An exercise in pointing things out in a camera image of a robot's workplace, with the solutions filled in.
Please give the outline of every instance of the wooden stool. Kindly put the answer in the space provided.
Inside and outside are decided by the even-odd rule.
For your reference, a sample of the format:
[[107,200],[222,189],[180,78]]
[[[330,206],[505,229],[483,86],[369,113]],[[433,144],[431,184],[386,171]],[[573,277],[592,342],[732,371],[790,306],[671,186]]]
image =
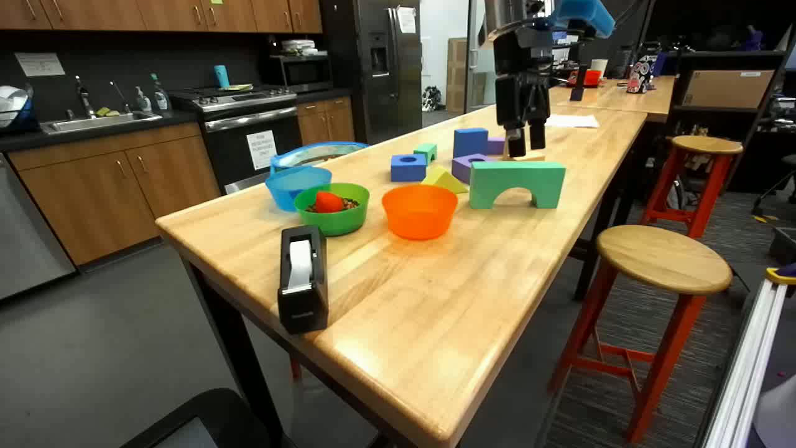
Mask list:
[[[641,225],[612,227],[597,236],[602,257],[597,278],[578,316],[569,342],[550,379],[550,390],[556,390],[569,369],[602,371],[629,379],[636,399],[627,438],[635,444],[645,436],[653,409],[670,384],[678,351],[683,349],[706,297],[723,292],[732,282],[727,261],[698,244],[696,239]],[[667,334],[657,353],[641,353],[621,347],[606,347],[597,339],[597,320],[610,297],[616,273],[641,285],[678,293]],[[597,358],[581,353],[594,336]],[[604,357],[621,357],[625,367],[606,363]],[[631,369],[631,361],[652,363],[645,385]]]
[[[711,220],[711,211],[717,206],[717,200],[727,184],[727,176],[732,171],[732,164],[735,154],[740,154],[740,144],[732,140],[717,140],[704,134],[678,134],[671,140],[671,153],[667,156],[667,164],[652,189],[650,205],[645,209],[641,221],[652,225],[657,220],[671,220],[683,221],[688,227],[688,236],[702,239],[706,221]],[[698,205],[694,211],[683,209],[670,209],[667,198],[678,176],[678,171],[687,166],[688,156],[704,154],[711,156],[711,171],[706,176],[706,184],[702,189]]]

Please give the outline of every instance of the cabinet door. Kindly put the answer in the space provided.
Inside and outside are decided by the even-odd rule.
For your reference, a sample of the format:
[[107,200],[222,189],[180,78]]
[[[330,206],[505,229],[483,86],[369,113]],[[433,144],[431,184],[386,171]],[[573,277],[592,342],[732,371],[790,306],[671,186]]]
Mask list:
[[288,0],[252,0],[255,31],[260,32],[290,32]]
[[40,0],[55,31],[142,31],[130,0]]
[[202,138],[127,153],[153,216],[219,198]]
[[28,170],[19,176],[75,264],[156,236],[147,200],[122,153]]
[[351,119],[351,99],[339,97],[330,108],[330,138],[334,140],[352,140],[352,119]]
[[290,0],[294,32],[323,32],[319,0]]
[[49,31],[49,21],[40,0],[4,0],[0,31]]
[[255,32],[249,0],[204,0],[211,32]]
[[298,104],[300,144],[328,140],[328,123],[323,119],[323,103]]
[[147,31],[207,31],[207,0],[136,0]]

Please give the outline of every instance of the orange bowl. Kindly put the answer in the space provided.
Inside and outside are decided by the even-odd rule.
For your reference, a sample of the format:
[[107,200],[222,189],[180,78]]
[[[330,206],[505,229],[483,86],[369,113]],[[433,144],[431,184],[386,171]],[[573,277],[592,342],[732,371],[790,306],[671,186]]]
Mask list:
[[380,205],[395,236],[426,241],[448,232],[457,198],[433,184],[406,184],[384,195]]

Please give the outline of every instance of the faucet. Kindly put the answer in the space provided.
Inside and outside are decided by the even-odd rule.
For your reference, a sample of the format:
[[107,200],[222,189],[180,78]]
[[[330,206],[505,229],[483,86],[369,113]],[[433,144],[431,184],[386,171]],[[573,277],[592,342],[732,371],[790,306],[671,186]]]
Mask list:
[[80,74],[75,74],[75,86],[76,86],[76,97],[80,97],[80,104],[81,104],[85,114],[90,119],[97,119],[97,113],[94,113],[94,108],[90,103],[90,91],[80,83]]
[[125,114],[131,114],[131,110],[130,110],[130,103],[127,103],[127,97],[125,97],[125,92],[119,91],[119,86],[117,83],[107,83],[111,91],[117,91],[117,96],[119,96],[119,99],[122,99],[122,108],[125,108]]

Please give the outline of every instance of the kitchen cabinet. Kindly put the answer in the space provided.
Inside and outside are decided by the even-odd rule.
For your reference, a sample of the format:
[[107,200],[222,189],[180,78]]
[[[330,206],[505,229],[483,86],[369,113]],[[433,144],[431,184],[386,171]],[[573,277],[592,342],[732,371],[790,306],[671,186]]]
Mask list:
[[142,31],[130,0],[40,0],[55,31]]
[[335,97],[298,104],[300,144],[323,140],[352,140],[351,99]]
[[75,264],[156,236],[153,220],[219,198],[197,125],[9,153]]
[[23,171],[75,264],[86,264],[156,236],[147,200],[125,154]]
[[321,35],[321,3],[319,0],[290,0],[294,32]]
[[138,0],[147,31],[255,32],[249,0]]
[[49,21],[40,0],[4,0],[0,31],[49,31]]
[[294,16],[288,0],[252,0],[259,32],[290,32]]
[[202,138],[127,149],[153,216],[219,198]]

